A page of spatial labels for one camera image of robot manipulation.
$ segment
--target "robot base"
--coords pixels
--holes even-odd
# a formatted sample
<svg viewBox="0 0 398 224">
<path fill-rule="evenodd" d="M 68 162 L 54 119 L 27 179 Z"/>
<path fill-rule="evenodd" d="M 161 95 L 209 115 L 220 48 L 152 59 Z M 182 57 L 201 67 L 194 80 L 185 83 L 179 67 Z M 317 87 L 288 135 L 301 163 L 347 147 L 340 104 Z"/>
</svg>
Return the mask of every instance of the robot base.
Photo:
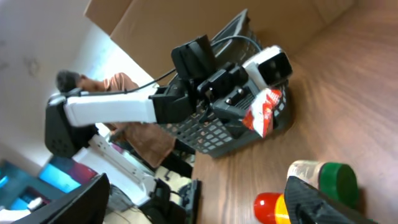
<svg viewBox="0 0 398 224">
<path fill-rule="evenodd" d="M 139 209 L 156 224 L 195 224 L 198 204 L 201 195 L 201 182 L 193 180 L 180 189 L 180 205 L 170 201 L 170 187 L 160 179 L 156 180 L 156 188 L 151 199 Z"/>
</svg>

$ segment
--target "dark hair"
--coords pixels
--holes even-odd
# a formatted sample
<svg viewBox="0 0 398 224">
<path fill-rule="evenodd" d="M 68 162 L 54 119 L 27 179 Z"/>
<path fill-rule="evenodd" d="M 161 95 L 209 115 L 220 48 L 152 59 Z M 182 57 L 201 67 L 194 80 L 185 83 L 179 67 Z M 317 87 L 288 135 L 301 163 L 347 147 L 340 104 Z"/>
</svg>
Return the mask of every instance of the dark hair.
<svg viewBox="0 0 398 224">
<path fill-rule="evenodd" d="M 57 74 L 55 84 L 61 93 L 67 93 L 76 88 L 76 84 L 80 81 L 80 74 L 68 70 L 61 70 Z"/>
</svg>

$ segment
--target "black monitor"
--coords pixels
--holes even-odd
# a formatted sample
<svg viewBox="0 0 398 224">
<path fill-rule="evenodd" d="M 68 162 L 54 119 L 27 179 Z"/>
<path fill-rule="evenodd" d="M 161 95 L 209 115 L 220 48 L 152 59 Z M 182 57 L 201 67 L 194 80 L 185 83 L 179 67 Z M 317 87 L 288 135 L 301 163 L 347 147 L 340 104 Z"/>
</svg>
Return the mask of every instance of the black monitor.
<svg viewBox="0 0 398 224">
<path fill-rule="evenodd" d="M 109 190 L 108 177 L 102 174 L 14 223 L 102 224 Z"/>
</svg>

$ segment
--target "wooden table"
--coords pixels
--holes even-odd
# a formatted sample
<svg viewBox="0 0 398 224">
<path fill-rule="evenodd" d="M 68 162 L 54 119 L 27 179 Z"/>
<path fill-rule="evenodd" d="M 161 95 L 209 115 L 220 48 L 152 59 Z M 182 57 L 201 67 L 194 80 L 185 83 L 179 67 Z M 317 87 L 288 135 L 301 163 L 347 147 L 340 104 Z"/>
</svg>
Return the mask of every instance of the wooden table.
<svg viewBox="0 0 398 224">
<path fill-rule="evenodd" d="M 397 12 L 352 9 L 291 57 L 295 122 L 286 133 L 220 159 L 197 155 L 198 223 L 257 223 L 256 195 L 283 192 L 287 169 L 298 159 L 350 164 L 366 216 L 397 223 Z"/>
</svg>

